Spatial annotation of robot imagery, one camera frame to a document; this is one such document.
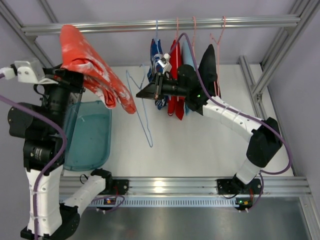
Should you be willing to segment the orange white trousers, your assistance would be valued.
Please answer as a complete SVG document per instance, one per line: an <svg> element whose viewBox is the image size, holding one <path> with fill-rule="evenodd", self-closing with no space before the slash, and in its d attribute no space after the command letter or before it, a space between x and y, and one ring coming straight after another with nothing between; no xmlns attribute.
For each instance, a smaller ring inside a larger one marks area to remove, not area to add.
<svg viewBox="0 0 320 240"><path fill-rule="evenodd" d="M120 104L128 114L137 111L131 92L75 26L63 25L59 39L62 68L83 74L84 87L106 108Z"/></svg>

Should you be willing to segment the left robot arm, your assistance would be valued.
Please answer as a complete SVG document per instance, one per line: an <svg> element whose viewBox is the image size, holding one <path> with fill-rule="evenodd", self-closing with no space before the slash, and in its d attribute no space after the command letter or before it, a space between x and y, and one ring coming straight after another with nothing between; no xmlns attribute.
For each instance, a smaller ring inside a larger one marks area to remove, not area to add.
<svg viewBox="0 0 320 240"><path fill-rule="evenodd" d="M27 240L68 239L76 232L88 205L96 196L109 193L113 184L111 172L95 169L78 191L60 202L67 148L65 116L71 95L84 92L84 75L63 68L11 66L5 76L44 87L41 105L8 102L9 134L24 139L23 166L30 191L29 222L20 235Z"/></svg>

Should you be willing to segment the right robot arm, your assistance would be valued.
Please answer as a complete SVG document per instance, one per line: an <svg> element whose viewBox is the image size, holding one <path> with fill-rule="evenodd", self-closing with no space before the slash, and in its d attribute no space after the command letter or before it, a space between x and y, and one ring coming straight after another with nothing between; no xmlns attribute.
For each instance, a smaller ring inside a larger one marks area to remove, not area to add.
<svg viewBox="0 0 320 240"><path fill-rule="evenodd" d="M184 64L177 69L177 79L168 72L156 73L136 97L150 100L163 100L166 96L183 97L190 110L220 122L245 139L248 148L244 163L232 179L219 188L221 195L244 194L283 145L278 123L271 117L263 120L242 113L203 87L196 70Z"/></svg>

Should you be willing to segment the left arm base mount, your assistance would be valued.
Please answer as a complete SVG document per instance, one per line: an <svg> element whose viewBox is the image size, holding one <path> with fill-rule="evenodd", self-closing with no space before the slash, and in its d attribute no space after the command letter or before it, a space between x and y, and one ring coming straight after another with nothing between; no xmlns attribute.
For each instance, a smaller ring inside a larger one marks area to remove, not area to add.
<svg viewBox="0 0 320 240"><path fill-rule="evenodd" d="M109 195L126 195L130 187L130 181L126 178L114 178L110 187Z"/></svg>

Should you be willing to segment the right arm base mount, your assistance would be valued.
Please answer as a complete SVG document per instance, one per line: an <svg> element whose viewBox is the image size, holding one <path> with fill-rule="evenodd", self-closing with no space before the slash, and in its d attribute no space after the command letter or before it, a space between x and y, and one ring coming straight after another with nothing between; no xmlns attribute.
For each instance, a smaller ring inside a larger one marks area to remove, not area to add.
<svg viewBox="0 0 320 240"><path fill-rule="evenodd" d="M262 189L262 182L258 178L254 178L248 184L244 184L236 176L233 178L219 178L216 182L218 194L226 199L232 199L239 195L259 195Z"/></svg>

